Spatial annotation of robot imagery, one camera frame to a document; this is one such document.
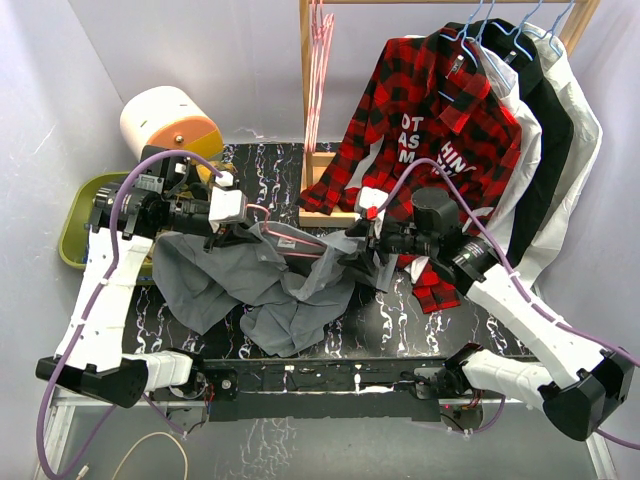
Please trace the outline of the pink wire hanger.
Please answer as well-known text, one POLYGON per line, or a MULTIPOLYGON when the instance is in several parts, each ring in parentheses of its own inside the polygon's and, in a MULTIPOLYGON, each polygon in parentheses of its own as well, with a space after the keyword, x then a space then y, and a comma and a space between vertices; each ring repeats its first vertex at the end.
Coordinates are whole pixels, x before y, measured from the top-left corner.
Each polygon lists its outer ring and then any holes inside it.
POLYGON ((312 241, 308 241, 305 240, 304 238, 298 238, 298 237, 294 237, 291 235, 287 235, 284 233, 280 233, 277 231, 273 231, 269 228, 269 219, 270 219, 270 211, 268 208, 258 205, 258 204, 254 204, 254 203, 248 203, 246 205, 247 209, 252 209, 252 210, 257 210, 257 211, 261 211, 264 213, 264 220, 262 221, 262 226, 261 226, 261 231, 271 235, 273 237, 279 238, 279 239, 283 239, 286 243, 288 244, 293 244, 295 243, 296 245, 300 244, 300 245, 305 245, 308 247, 312 247, 321 251, 325 251, 326 250, 326 246, 324 244, 320 244, 317 242, 312 242, 312 241))

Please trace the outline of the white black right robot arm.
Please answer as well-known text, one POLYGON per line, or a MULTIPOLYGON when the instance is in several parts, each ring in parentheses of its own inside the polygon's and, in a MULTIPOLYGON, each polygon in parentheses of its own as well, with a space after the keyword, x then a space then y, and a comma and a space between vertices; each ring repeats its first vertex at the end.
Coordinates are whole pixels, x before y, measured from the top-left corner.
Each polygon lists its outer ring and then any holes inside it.
POLYGON ((630 356, 570 331, 484 238, 465 233, 459 205, 444 190, 422 188, 411 197, 413 217, 385 216, 387 193, 363 188, 349 237, 361 238, 342 264, 375 275, 391 255, 427 257, 434 271, 469 301, 506 326, 533 353, 533 363, 505 358, 474 343, 449 357, 440 388, 466 397, 489 390, 542 411, 564 435, 584 441, 626 400, 636 368, 630 356))

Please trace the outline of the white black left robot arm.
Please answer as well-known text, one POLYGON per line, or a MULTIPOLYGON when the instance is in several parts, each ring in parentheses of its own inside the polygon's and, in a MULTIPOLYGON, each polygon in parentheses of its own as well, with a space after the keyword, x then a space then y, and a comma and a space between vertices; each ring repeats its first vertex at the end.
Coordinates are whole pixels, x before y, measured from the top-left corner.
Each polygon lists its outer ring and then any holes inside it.
POLYGON ((208 247, 255 238, 233 168, 217 168, 186 150, 146 146, 143 151, 145 159, 126 177, 100 187, 93 197, 74 312, 55 353, 39 359, 35 370, 49 390, 62 387, 123 408, 167 387, 194 399, 207 383, 191 354, 126 355, 122 349, 139 272, 158 234, 192 234, 208 247))

